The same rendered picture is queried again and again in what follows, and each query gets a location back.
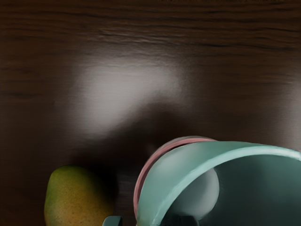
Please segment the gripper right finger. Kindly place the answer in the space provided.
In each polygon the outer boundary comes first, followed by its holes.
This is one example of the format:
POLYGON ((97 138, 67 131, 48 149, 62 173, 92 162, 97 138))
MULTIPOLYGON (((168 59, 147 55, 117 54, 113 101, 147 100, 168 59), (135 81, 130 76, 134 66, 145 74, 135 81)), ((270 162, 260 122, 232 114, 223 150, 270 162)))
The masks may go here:
POLYGON ((198 226, 198 221, 190 215, 176 216, 172 226, 198 226))

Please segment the pink cup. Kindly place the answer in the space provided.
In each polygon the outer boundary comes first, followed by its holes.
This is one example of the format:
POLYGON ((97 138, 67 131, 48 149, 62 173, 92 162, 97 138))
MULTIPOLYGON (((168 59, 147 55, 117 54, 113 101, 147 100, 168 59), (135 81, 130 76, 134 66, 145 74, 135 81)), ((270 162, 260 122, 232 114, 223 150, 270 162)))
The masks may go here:
POLYGON ((149 159, 144 164, 135 184, 134 195, 133 195, 133 207, 134 207, 135 218, 137 218, 138 202, 140 199, 141 190, 144 181, 151 167, 154 165, 154 163, 165 153, 170 152, 171 150, 177 147, 192 144, 192 143, 197 143, 197 142, 210 142, 210 141, 216 141, 216 140, 208 137, 201 137, 201 136, 186 136, 186 137, 175 138, 163 144, 149 157, 149 159))

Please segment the green yellow mango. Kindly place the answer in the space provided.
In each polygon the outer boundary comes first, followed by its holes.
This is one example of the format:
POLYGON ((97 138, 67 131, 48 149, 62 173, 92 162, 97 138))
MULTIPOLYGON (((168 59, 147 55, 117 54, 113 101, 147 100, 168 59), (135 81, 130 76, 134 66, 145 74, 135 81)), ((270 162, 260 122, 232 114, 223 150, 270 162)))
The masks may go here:
POLYGON ((76 165, 51 173, 44 204, 46 226, 102 226, 113 212, 110 190, 95 173, 76 165))

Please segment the teal cup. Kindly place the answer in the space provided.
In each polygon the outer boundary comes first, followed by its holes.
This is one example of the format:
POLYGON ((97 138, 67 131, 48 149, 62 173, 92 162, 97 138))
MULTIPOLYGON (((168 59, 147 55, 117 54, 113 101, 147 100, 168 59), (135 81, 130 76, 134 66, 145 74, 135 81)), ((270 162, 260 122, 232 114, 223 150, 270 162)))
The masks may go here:
POLYGON ((138 202, 137 226, 301 226, 301 152, 235 141, 196 142, 162 155, 138 202))

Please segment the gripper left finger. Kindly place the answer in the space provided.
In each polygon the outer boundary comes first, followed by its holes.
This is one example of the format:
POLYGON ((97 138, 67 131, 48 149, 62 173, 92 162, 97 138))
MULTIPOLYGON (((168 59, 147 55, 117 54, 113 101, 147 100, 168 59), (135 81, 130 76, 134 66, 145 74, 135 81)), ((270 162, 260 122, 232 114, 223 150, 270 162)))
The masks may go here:
POLYGON ((123 226, 122 216, 108 216, 104 220, 102 226, 123 226))

